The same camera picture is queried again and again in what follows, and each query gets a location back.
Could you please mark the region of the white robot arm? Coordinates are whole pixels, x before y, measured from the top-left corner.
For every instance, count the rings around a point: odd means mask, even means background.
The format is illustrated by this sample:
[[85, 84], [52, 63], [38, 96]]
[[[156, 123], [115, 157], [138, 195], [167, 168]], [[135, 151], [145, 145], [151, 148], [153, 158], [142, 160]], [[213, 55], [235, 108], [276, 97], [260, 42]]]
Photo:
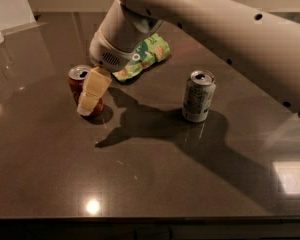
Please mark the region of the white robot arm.
[[115, 0], [91, 40], [92, 63], [123, 69], [163, 22], [300, 116], [300, 24], [232, 0]]

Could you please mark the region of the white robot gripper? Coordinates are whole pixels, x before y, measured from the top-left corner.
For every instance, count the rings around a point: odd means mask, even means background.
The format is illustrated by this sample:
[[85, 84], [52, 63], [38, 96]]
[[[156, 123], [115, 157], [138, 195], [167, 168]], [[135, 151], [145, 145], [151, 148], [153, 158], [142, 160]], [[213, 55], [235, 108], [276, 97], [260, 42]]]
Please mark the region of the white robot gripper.
[[119, 0], [113, 2], [90, 43], [90, 60], [101, 67], [91, 69], [84, 80], [77, 107], [80, 115], [95, 116], [102, 111], [102, 97], [112, 82], [109, 72], [122, 70], [140, 43], [161, 24], [161, 20], [129, 10]]

